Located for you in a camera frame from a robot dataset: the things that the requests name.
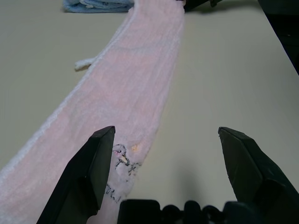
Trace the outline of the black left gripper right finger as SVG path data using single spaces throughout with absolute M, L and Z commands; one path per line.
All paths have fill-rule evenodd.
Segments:
M 297 224 L 299 194 L 280 167 L 246 134 L 228 127 L 218 134 L 236 199 L 254 204 L 267 224 Z

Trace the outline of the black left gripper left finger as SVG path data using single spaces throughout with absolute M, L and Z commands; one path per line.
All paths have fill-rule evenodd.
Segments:
M 95 131 L 71 158 L 39 224 L 85 224 L 101 208 L 109 177 L 115 127 Z

